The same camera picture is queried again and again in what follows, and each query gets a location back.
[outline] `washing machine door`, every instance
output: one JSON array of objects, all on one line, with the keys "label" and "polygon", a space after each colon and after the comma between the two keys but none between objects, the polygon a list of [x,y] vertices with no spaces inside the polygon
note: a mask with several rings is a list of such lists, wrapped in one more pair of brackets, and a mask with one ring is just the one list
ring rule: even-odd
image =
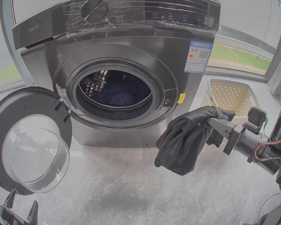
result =
[{"label": "washing machine door", "polygon": [[41,87],[12,92],[0,101],[0,186],[21,195],[52,190],[68,169],[71,139],[58,95]]}]

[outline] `yellow warning sticker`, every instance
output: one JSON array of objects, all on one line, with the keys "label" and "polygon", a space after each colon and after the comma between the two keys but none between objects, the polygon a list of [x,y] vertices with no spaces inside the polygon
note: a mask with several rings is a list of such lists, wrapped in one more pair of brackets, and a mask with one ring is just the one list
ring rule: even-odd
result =
[{"label": "yellow warning sticker", "polygon": [[184,98],[185,98],[185,93],[184,94],[180,94],[180,99],[178,100],[178,103],[179,104],[183,103]]}]

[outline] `laundry basket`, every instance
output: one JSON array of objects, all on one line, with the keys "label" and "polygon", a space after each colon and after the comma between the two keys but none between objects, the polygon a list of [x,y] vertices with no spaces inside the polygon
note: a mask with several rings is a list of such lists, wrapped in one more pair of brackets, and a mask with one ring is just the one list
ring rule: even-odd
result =
[{"label": "laundry basket", "polygon": [[246,121],[248,111],[252,106],[260,108],[259,101],[249,85],[220,79],[208,81],[201,107],[206,105],[234,111],[236,113],[234,123]]}]

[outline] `control knob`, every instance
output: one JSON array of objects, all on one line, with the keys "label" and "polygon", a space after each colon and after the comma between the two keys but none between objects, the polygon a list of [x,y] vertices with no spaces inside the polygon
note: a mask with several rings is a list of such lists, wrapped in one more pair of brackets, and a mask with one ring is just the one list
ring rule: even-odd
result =
[{"label": "control knob", "polygon": [[107,14],[107,4],[103,0],[89,0],[81,9],[81,15],[89,23],[97,23]]}]

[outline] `sticker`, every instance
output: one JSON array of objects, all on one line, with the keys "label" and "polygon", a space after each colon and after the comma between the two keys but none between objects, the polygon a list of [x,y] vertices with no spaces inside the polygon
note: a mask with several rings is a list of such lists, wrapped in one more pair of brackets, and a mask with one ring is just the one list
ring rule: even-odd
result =
[{"label": "sticker", "polygon": [[188,51],[184,72],[185,73],[204,73],[213,44],[191,41]]},{"label": "sticker", "polygon": [[180,99],[178,100],[178,103],[179,104],[183,103],[184,98],[185,98],[185,93],[184,94],[180,94]]}]

